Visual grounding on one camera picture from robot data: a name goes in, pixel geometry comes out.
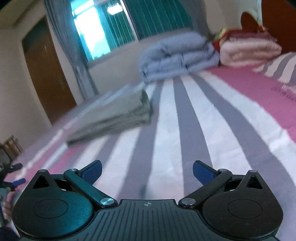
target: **striped pillow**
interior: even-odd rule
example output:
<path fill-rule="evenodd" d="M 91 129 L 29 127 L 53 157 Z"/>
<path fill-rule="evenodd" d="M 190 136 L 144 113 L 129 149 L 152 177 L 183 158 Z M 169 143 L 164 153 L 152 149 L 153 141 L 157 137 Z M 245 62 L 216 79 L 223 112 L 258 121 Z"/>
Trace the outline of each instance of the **striped pillow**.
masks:
<path fill-rule="evenodd" d="M 294 87 L 296 86 L 296 53 L 290 52 L 280 55 L 274 60 L 253 69 L 253 71 Z"/>

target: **door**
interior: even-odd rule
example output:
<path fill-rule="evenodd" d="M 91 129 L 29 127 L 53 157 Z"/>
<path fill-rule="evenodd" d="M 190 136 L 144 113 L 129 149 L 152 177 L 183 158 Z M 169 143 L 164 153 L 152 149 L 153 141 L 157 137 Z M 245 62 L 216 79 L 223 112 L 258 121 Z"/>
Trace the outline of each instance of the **door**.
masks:
<path fill-rule="evenodd" d="M 76 106 L 50 35 L 42 19 L 23 39 L 22 46 L 38 98 L 53 124 Z"/>

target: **ceiling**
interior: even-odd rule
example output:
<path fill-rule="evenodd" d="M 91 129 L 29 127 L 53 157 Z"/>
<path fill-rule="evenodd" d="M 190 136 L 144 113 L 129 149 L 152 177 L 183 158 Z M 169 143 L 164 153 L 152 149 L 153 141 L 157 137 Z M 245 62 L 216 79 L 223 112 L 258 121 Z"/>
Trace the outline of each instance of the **ceiling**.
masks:
<path fill-rule="evenodd" d="M 0 29 L 11 27 L 24 11 L 33 3 L 35 0 L 2 0 L 0 8 Z"/>

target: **bed sheet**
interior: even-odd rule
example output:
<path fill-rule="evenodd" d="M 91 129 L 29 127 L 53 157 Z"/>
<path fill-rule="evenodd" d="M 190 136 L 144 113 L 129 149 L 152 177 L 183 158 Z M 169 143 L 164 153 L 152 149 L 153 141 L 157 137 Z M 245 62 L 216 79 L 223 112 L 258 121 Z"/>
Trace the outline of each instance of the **bed sheet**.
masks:
<path fill-rule="evenodd" d="M 68 147 L 64 140 L 94 106 L 128 91 L 77 107 L 22 154 L 19 173 L 30 180 L 81 169 L 99 159 L 95 187 L 117 200 L 176 199 L 201 187 L 192 165 L 201 160 L 234 174 L 258 170 L 284 211 L 281 241 L 296 236 L 296 95 L 248 68 L 218 67 L 144 86 L 154 115 L 149 126 Z"/>

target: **window sill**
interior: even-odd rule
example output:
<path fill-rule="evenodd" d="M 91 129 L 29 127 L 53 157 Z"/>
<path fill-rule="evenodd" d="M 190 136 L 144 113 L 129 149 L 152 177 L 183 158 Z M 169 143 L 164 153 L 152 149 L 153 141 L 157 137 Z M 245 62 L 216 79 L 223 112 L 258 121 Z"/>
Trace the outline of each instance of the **window sill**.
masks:
<path fill-rule="evenodd" d="M 176 34 L 181 34 L 181 33 L 186 33 L 186 32 L 189 32 L 189 31 L 192 31 L 192 29 L 190 28 L 182 28 L 182 29 L 178 29 L 178 30 L 174 30 L 174 31 L 170 31 L 170 32 L 165 32 L 165 33 L 161 33 L 161 34 L 157 34 L 155 36 L 152 36 L 152 37 L 149 37 L 149 38 L 145 38 L 143 40 L 135 40 L 131 43 L 128 43 L 128 44 L 125 44 L 117 49 L 114 49 L 112 50 L 110 53 L 104 55 L 104 56 L 101 56 L 97 59 L 94 59 L 90 62 L 88 62 L 88 68 L 92 68 L 98 64 L 101 64 L 105 61 L 107 61 L 108 59 L 116 56 L 116 55 L 119 55 L 121 53 L 123 53 L 124 51 L 128 50 L 129 48 L 133 47 L 133 46 L 136 46 L 138 45 L 139 43 L 148 43 L 148 42 L 151 42 L 151 41 L 154 41 L 155 43 L 162 40 L 162 39 L 165 39 L 165 38 L 168 38 L 170 36 L 173 36 L 173 35 L 176 35 Z"/>

